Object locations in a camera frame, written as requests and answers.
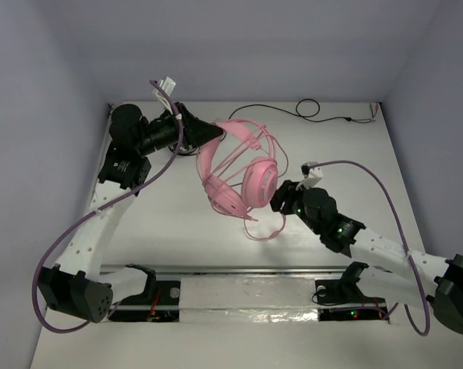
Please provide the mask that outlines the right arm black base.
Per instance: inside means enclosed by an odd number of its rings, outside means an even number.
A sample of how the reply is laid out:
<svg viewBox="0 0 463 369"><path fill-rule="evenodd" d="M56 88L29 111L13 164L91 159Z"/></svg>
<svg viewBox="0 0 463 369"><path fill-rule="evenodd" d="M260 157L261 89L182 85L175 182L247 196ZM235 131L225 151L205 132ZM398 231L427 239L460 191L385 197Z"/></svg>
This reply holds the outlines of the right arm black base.
<svg viewBox="0 0 463 369"><path fill-rule="evenodd" d="M388 309L383 298L367 297L357 283L368 265L351 263L339 279L315 282L311 302L320 310L320 321L388 321Z"/></svg>

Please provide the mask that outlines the pink over-ear headphones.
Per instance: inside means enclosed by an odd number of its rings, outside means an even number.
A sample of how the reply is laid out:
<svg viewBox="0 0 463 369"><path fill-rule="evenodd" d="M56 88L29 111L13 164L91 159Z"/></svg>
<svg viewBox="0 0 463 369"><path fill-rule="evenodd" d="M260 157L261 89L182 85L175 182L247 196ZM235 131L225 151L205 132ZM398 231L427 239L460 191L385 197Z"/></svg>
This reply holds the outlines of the pink over-ear headphones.
<svg viewBox="0 0 463 369"><path fill-rule="evenodd" d="M251 212L269 204L285 174L278 169L278 154L287 158L286 152L267 127L255 121L231 119L213 125L238 143L219 163L213 160L220 138L199 148L196 170L202 187L219 214L254 221Z"/></svg>

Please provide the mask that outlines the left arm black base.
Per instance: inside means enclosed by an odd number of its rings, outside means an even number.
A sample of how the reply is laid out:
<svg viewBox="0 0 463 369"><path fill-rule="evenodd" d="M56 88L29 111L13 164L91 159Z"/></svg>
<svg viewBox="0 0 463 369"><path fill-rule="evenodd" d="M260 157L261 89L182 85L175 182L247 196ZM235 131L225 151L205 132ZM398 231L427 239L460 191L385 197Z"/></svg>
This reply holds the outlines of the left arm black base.
<svg viewBox="0 0 463 369"><path fill-rule="evenodd" d="M153 269L136 264L127 267L143 271L149 281L142 293L117 302L108 313L113 322L174 323L179 321L180 280L159 280Z"/></svg>

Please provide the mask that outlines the metal base rail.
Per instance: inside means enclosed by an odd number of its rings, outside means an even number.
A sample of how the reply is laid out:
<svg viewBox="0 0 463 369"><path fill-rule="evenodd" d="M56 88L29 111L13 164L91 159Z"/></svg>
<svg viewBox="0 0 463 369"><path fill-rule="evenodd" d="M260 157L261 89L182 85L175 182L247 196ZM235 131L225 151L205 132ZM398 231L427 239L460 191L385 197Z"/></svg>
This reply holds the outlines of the metal base rail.
<svg viewBox="0 0 463 369"><path fill-rule="evenodd" d="M181 311L279 311L320 308L311 302L315 282L333 276L326 272L288 269L188 269L156 271L159 280L180 280ZM114 302L136 295L126 268L103 270L98 281L109 283Z"/></svg>

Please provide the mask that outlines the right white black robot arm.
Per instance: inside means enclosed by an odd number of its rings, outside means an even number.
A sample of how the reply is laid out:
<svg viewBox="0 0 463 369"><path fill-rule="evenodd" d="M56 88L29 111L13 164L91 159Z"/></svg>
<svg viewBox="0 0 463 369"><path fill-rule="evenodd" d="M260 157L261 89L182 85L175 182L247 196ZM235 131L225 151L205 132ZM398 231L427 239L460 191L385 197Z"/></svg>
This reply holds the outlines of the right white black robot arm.
<svg viewBox="0 0 463 369"><path fill-rule="evenodd" d="M274 212L297 216L328 250L352 260L339 279L316 284L314 302L335 307L385 299L431 308L438 322L463 335L463 255L407 251L339 213L335 199L322 188L285 181L270 205Z"/></svg>

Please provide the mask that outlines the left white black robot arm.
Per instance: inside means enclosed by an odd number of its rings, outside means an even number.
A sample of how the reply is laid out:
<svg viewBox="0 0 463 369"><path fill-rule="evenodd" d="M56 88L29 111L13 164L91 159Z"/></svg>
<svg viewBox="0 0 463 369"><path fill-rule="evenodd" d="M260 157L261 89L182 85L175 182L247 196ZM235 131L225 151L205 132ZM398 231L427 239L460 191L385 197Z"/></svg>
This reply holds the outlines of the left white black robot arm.
<svg viewBox="0 0 463 369"><path fill-rule="evenodd" d="M48 308L82 319L85 324L108 318L126 298L148 303L157 292L155 271L128 264L102 274L102 254L120 220L140 191L162 176L151 176L148 156L175 148L196 149L219 139L222 128L196 118L182 103L149 121L134 104L115 108L108 127L111 139L88 213L66 232L66 249L53 267L37 267L32 294Z"/></svg>

